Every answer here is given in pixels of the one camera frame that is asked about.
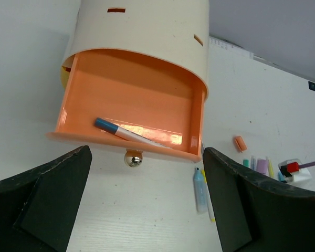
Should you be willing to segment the orange top drawer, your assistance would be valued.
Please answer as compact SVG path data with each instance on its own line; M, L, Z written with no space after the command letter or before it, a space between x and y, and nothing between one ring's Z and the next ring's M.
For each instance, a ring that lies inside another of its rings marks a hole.
M134 52L77 53L52 139L201 160L207 88L186 69ZM94 126L102 118L171 149L127 141Z

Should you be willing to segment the blue capped white marker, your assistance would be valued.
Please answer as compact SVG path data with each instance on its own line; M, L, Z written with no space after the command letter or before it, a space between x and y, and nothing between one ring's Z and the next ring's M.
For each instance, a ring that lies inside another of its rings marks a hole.
M132 131L129 131L121 126L118 126L110 121L107 121L102 118L96 118L94 122L94 126L97 127L100 130L106 131L110 134L113 134L117 137L120 137L122 139L125 139L127 141L133 141L133 142L138 142L138 143L145 143L149 144L152 146L157 146L157 147L162 147L162 148L167 148L171 149L171 147L162 145L160 143L157 143L153 140L150 140L148 138L145 138L141 135L138 135Z

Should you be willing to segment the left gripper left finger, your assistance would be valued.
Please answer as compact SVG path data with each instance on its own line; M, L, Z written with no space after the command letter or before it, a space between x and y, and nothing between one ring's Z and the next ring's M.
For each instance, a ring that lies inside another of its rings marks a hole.
M87 145L0 181L0 251L66 251L90 171Z

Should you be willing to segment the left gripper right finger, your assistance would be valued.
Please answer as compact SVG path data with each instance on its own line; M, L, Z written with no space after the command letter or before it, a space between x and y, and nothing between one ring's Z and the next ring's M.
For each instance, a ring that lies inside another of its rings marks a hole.
M315 251L315 191L282 183L215 148L204 171L223 251Z

